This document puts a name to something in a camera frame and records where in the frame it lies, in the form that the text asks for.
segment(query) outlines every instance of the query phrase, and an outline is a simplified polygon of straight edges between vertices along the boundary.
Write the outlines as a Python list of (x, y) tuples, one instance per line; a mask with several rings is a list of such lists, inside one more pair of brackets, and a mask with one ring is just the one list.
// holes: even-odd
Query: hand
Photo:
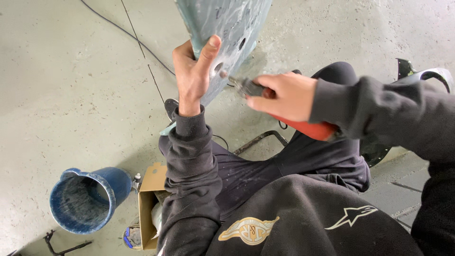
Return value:
[(202, 48), (197, 61), (194, 60), (190, 40), (172, 52), (177, 78), (180, 116), (192, 117), (201, 113), (200, 100), (208, 89), (210, 66), (217, 57), (220, 47), (221, 38), (213, 35)]
[(289, 72), (258, 76), (254, 82), (274, 90), (276, 98), (248, 97), (250, 108), (291, 121), (309, 120), (318, 80)]

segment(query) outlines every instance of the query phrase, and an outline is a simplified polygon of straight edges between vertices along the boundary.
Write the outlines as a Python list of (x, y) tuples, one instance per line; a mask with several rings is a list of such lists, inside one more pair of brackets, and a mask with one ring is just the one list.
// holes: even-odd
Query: black shoe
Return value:
[(167, 118), (171, 122), (174, 122), (175, 120), (172, 118), (172, 113), (174, 113), (175, 108), (178, 108), (178, 100), (176, 99), (167, 99), (164, 102), (164, 109), (166, 110)]

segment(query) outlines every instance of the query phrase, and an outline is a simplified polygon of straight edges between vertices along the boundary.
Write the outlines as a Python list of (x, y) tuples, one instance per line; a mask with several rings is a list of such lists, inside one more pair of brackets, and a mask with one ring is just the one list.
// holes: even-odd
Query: light blue panel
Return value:
[(256, 47), (272, 0), (176, 0), (176, 3), (190, 32), (196, 58), (211, 35), (222, 39), (220, 53), (211, 67), (210, 87), (201, 100), (206, 106), (228, 82), (219, 76), (219, 70), (235, 73)]

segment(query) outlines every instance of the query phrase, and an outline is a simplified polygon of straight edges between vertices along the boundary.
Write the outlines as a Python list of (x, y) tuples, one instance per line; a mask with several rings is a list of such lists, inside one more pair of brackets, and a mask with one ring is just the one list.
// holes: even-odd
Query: hoodie cuff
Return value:
[(185, 141), (194, 140), (207, 135), (208, 128), (204, 118), (205, 108), (201, 105), (201, 113), (194, 117), (181, 117), (178, 108), (175, 108), (172, 117), (176, 121), (176, 134)]
[(326, 121), (341, 125), (349, 120), (349, 111), (353, 106), (349, 103), (350, 86), (318, 80), (314, 92), (313, 108), (310, 123)]

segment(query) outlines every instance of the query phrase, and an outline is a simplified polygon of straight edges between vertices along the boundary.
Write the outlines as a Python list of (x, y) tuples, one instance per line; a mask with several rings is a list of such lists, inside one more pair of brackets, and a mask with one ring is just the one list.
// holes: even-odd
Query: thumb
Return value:
[(202, 48), (201, 55), (196, 63), (196, 68), (202, 72), (206, 73), (210, 69), (210, 65), (213, 60), (217, 57), (218, 52), (220, 51), (221, 38), (217, 35), (213, 35), (208, 39), (207, 44)]
[(280, 115), (280, 103), (276, 99), (266, 99), (259, 96), (249, 97), (247, 99), (247, 104), (250, 108), (266, 112), (272, 115)]

